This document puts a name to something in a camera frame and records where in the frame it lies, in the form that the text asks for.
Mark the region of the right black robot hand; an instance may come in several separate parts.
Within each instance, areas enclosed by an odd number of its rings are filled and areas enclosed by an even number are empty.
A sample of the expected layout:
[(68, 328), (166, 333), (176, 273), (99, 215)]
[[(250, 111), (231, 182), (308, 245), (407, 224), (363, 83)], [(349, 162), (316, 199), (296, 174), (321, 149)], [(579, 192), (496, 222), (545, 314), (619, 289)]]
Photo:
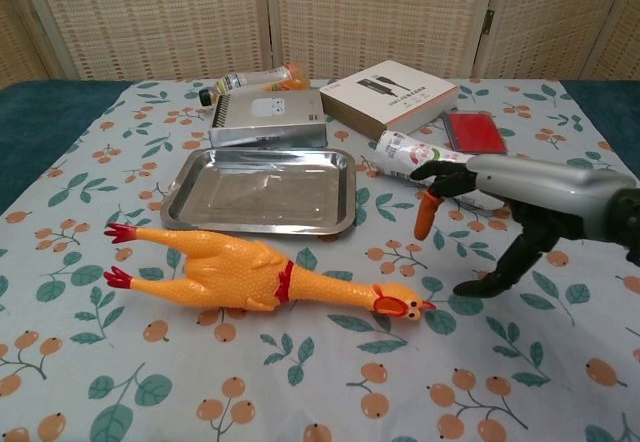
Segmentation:
[(480, 280), (458, 284), (458, 296), (491, 298), (508, 290), (559, 239), (615, 243), (639, 262), (639, 189), (635, 179), (607, 169), (485, 154), (466, 162), (428, 161), (415, 168), (414, 181), (433, 181), (422, 197), (414, 236), (429, 234), (439, 205), (478, 190), (509, 205), (522, 232)]

